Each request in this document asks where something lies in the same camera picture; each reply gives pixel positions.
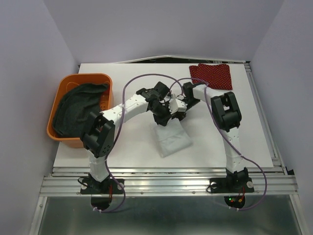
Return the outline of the red polka dot skirt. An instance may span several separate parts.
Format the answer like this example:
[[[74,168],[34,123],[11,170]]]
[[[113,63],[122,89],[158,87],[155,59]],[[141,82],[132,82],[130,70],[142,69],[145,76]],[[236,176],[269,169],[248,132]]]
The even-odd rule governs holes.
[[[227,64],[198,64],[197,66],[190,66],[189,71],[193,83],[204,81],[212,89],[233,90],[230,67]]]

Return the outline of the white skirt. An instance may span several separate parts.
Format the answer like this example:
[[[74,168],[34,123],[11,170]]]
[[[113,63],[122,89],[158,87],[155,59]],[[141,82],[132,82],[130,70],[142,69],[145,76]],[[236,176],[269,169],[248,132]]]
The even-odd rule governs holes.
[[[151,124],[150,128],[161,158],[173,155],[193,144],[177,118],[168,121],[166,126]]]

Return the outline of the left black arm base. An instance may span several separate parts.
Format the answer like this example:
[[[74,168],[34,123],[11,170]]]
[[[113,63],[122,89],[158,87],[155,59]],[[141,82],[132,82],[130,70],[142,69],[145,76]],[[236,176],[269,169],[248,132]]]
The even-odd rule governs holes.
[[[80,193],[82,195],[123,194],[121,187],[110,177],[103,182],[98,182],[92,177],[79,177],[77,181],[81,186]]]

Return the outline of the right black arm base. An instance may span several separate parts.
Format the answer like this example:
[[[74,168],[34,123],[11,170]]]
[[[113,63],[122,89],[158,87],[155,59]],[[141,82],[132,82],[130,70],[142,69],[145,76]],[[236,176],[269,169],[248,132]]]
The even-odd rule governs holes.
[[[213,194],[240,192],[253,193],[254,185],[246,168],[234,173],[227,170],[225,177],[210,178],[206,191]]]

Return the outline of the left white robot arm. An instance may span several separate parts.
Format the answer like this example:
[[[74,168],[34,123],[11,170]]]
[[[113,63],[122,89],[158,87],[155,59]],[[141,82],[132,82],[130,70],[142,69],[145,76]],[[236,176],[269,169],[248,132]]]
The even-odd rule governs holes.
[[[81,134],[84,148],[89,152],[90,177],[92,187],[98,193],[105,192],[109,187],[109,171],[106,159],[115,145],[115,138],[121,132],[123,123],[133,117],[150,111],[158,125],[166,126],[172,118],[168,104],[163,104],[170,89],[158,82],[151,89],[140,89],[131,98],[109,110],[98,114],[91,112]]]

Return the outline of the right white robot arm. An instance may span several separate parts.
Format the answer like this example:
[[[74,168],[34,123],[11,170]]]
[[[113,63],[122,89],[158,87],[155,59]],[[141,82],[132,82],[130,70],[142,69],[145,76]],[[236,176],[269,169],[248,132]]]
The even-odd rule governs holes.
[[[192,108],[200,101],[207,104],[213,123],[223,138],[226,172],[232,174],[226,177],[225,185],[228,190],[236,191],[243,185],[241,177],[237,174],[243,171],[245,166],[242,163],[239,141],[242,114],[235,94],[214,90],[204,83],[187,82],[183,84],[182,89],[182,100],[187,105],[187,109]]]

